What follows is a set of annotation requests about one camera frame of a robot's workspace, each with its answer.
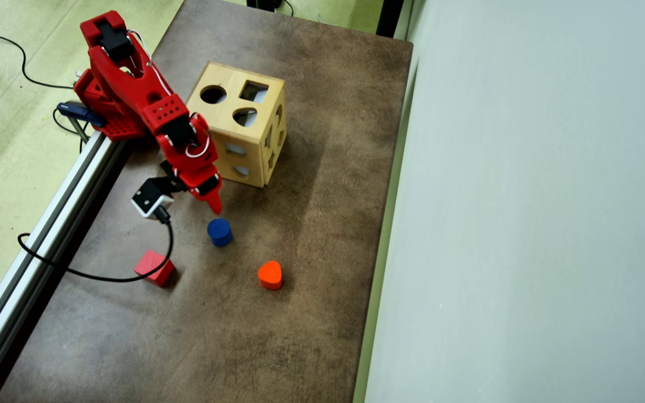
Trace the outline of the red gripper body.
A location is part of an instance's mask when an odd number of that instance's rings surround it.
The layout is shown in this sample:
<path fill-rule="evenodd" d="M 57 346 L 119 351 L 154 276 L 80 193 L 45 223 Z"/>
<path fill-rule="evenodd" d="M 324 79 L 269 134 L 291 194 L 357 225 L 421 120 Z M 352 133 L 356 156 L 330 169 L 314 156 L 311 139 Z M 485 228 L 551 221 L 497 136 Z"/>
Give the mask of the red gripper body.
<path fill-rule="evenodd" d="M 194 196 L 212 196 L 222 179 L 214 163 L 218 158 L 208 124 L 201 114 L 180 116 L 162 126 L 158 144 L 165 161 L 164 192 L 189 191 Z"/>

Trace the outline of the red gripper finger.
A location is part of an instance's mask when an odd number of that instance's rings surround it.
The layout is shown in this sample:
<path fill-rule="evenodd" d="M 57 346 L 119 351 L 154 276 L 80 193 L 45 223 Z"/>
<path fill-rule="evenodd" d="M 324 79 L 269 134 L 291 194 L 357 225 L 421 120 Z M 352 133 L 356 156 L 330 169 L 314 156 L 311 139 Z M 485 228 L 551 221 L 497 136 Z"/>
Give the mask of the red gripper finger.
<path fill-rule="evenodd" d="M 217 187 L 208 191 L 204 195 L 204 201 L 207 202 L 213 214 L 217 216 L 220 216 L 222 214 L 222 199 L 220 198 L 219 191 L 220 188 Z"/>

